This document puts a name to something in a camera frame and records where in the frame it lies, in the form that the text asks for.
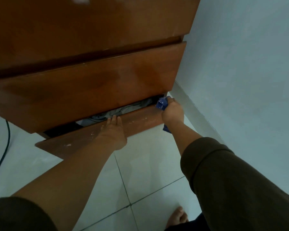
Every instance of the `electrical cord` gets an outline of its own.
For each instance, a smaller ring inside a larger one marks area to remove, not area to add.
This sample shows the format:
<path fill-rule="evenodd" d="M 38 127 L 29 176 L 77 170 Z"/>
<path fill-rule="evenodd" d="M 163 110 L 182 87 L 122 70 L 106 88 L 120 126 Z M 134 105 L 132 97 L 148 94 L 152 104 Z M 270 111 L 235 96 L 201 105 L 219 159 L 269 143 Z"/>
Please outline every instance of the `electrical cord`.
<path fill-rule="evenodd" d="M 7 120 L 6 120 L 6 125 L 8 126 L 9 137 L 8 137 L 8 143 L 6 145 L 5 151 L 4 151 L 3 156 L 1 157 L 1 160 L 0 160 L 0 166 L 1 166 L 2 162 L 3 162 L 3 160 L 4 160 L 4 157 L 5 157 L 6 153 L 7 153 L 7 151 L 8 151 L 9 141 L 10 141 L 10 138 L 11 138 L 11 130 L 9 128 L 9 122 Z"/>

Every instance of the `hand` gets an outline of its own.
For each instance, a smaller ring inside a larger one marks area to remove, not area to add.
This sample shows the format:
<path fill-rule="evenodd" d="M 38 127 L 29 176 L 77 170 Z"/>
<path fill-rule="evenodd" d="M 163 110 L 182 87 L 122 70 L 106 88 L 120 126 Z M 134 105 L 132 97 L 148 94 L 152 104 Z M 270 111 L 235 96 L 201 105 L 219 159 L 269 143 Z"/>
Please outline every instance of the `hand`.
<path fill-rule="evenodd" d="M 127 138 L 124 135 L 121 118 L 116 115 L 108 118 L 106 126 L 101 127 L 101 132 L 96 138 L 106 138 L 107 142 L 113 144 L 114 150 L 122 149 L 127 144 Z"/>
<path fill-rule="evenodd" d="M 184 122 L 184 111 L 182 106 L 173 98 L 168 97 L 168 106 L 162 112 L 162 120 L 165 125 L 170 125 L 172 122 Z"/>

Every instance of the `wooden drawer panel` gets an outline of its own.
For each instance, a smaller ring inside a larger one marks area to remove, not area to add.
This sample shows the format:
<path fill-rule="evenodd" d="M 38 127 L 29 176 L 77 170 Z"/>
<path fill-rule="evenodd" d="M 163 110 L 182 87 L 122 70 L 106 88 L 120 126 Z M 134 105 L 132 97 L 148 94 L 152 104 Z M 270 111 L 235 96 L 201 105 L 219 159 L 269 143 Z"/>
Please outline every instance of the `wooden drawer panel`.
<path fill-rule="evenodd" d="M 172 89 L 185 42 L 0 80 L 0 116 L 26 130 L 55 126 Z"/>
<path fill-rule="evenodd" d="M 125 135 L 129 137 L 162 124 L 161 112 L 160 109 L 153 105 L 122 115 Z M 95 139 L 100 132 L 101 126 L 105 125 L 105 123 L 106 121 L 100 122 L 62 136 L 44 140 L 36 143 L 35 146 L 61 159 L 65 159 Z"/>
<path fill-rule="evenodd" d="M 199 2 L 0 0 L 0 70 L 188 34 Z"/>

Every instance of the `sleeve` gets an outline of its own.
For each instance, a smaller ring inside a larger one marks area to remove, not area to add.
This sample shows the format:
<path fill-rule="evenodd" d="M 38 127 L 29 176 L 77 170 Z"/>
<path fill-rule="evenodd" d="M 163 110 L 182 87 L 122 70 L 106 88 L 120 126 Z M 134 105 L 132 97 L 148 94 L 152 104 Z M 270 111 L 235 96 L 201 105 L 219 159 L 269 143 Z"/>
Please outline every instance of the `sleeve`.
<path fill-rule="evenodd" d="M 289 230 L 289 195 L 215 139 L 192 142 L 181 169 L 211 230 Z"/>
<path fill-rule="evenodd" d="M 57 231 L 50 217 L 35 203 L 18 197 L 0 198 L 0 230 Z"/>

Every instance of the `wall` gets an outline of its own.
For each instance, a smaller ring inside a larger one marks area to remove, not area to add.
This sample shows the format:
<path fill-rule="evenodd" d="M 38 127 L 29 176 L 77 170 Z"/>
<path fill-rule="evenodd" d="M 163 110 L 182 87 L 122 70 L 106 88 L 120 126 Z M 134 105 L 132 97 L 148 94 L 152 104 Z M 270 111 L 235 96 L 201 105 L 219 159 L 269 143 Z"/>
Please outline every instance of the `wall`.
<path fill-rule="evenodd" d="M 289 193 L 289 0 L 201 0 L 185 40 L 177 83 L 239 157 Z"/>

